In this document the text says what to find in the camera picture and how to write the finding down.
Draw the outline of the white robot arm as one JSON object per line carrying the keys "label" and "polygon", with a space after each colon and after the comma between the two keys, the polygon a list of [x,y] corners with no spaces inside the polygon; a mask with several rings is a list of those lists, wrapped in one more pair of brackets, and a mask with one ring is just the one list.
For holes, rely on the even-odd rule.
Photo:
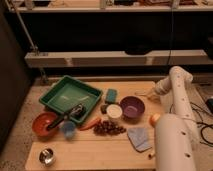
{"label": "white robot arm", "polygon": [[148,93],[150,100],[169,91],[173,95],[174,112],[161,115],[154,124],[156,171],[197,171],[193,150],[200,137],[185,88],[192,80],[191,73],[173,66]]}

